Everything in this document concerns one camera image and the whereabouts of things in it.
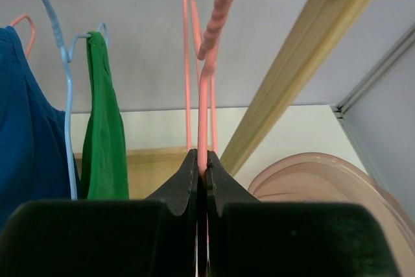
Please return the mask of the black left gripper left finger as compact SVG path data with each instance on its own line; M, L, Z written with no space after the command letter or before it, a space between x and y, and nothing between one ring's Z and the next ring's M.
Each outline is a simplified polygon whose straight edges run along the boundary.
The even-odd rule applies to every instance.
M191 149L181 166L164 184L145 200L156 200L167 205L175 216L196 215L198 190L197 150Z

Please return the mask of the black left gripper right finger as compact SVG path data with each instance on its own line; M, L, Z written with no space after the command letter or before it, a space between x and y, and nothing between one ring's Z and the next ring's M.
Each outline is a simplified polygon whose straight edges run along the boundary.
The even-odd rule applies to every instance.
M223 167L213 151L207 152L206 196L209 219L221 217L226 204L259 202Z

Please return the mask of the green tank top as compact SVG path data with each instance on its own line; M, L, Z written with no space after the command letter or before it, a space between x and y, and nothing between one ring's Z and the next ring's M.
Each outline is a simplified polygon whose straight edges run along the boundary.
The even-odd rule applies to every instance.
M86 41L91 113L82 149L80 197L128 200L124 125L113 88L108 50L100 32Z

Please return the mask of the pink wire hanger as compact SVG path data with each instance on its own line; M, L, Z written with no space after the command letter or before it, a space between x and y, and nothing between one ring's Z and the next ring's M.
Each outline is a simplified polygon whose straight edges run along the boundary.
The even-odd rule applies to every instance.
M193 43L195 56L197 56L200 44L202 42L202 29L196 0L182 0L183 5L183 23L184 23L184 70L185 70L185 125L186 125L186 149L191 149L191 73L190 73L190 56L189 56L189 21L188 5L190 5L191 26L193 32ZM215 152L218 152L217 142L217 114L215 98L215 76L212 75L210 81L210 112L211 112L211 142Z

